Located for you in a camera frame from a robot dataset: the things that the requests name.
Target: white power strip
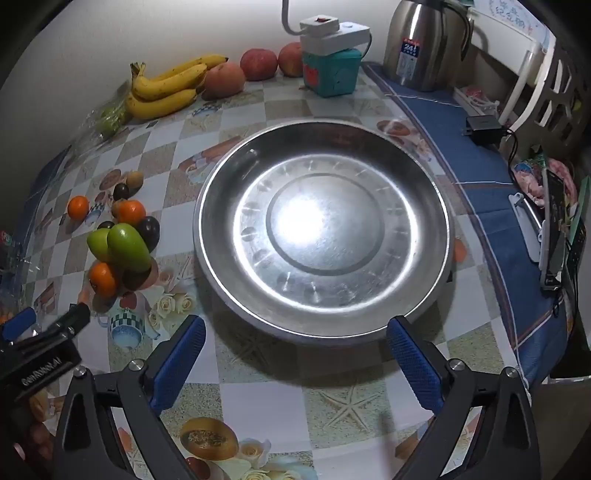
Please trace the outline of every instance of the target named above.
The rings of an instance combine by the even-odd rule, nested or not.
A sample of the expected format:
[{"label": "white power strip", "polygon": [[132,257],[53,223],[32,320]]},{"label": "white power strip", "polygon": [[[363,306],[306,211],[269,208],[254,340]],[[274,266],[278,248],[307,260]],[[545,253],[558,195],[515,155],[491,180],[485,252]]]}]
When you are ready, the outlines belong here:
[{"label": "white power strip", "polygon": [[[306,23],[310,20],[316,21],[318,18],[328,18],[329,20],[313,25]],[[302,21],[300,26],[306,33],[300,36],[301,49],[314,55],[326,56],[370,42],[369,27],[354,22],[343,22],[338,24],[339,29],[334,31],[337,22],[337,18],[327,15],[319,15]],[[330,30],[333,32],[319,36],[320,32]]]}]

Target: white wall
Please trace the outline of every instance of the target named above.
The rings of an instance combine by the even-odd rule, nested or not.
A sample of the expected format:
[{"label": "white wall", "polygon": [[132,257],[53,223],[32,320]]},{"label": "white wall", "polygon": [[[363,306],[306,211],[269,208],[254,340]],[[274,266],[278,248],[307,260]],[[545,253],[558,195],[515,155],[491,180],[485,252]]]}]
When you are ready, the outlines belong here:
[{"label": "white wall", "polygon": [[[398,1],[291,0],[290,21],[297,28],[298,20],[324,13],[368,25],[374,44],[367,59],[382,61]],[[281,26],[281,0],[74,0],[31,42],[0,90],[0,228],[14,225],[36,174],[86,114],[130,78],[130,62],[146,62],[153,75],[203,53],[239,61],[249,48],[278,53],[294,40]]]}]

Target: red apple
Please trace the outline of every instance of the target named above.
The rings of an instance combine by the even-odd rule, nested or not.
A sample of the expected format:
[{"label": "red apple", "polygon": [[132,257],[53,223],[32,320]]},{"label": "red apple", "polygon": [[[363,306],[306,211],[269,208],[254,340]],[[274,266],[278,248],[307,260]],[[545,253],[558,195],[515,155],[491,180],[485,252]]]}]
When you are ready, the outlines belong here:
[{"label": "red apple", "polygon": [[246,81],[240,65],[230,61],[212,68],[205,76],[204,98],[224,98],[244,90]]},{"label": "red apple", "polygon": [[279,52],[279,68],[286,77],[301,77],[304,66],[301,62],[301,45],[295,41],[288,43]]},{"label": "red apple", "polygon": [[252,48],[242,56],[240,67],[249,82],[267,80],[275,76],[277,57],[271,50]]}]

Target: stainless steel bowl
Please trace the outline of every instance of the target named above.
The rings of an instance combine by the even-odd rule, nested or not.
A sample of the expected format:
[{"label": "stainless steel bowl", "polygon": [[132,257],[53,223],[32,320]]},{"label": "stainless steel bowl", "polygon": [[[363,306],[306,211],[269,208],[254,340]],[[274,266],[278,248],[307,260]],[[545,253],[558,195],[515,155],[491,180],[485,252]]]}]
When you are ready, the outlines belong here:
[{"label": "stainless steel bowl", "polygon": [[240,317],[285,340],[381,338],[435,300],[453,227],[429,174],[382,135],[330,120],[244,140],[199,194],[194,240],[213,288]]}]

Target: bunch of bananas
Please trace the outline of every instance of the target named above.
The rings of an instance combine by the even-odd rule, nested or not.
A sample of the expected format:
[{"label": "bunch of bananas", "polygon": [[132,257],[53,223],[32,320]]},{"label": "bunch of bananas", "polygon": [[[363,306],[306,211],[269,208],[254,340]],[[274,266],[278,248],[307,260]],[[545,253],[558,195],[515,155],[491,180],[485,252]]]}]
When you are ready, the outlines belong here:
[{"label": "bunch of bananas", "polygon": [[204,55],[152,79],[144,76],[145,63],[132,63],[131,91],[125,101],[128,112],[140,120],[152,120],[190,105],[203,90],[207,70],[227,60],[221,55]]}]

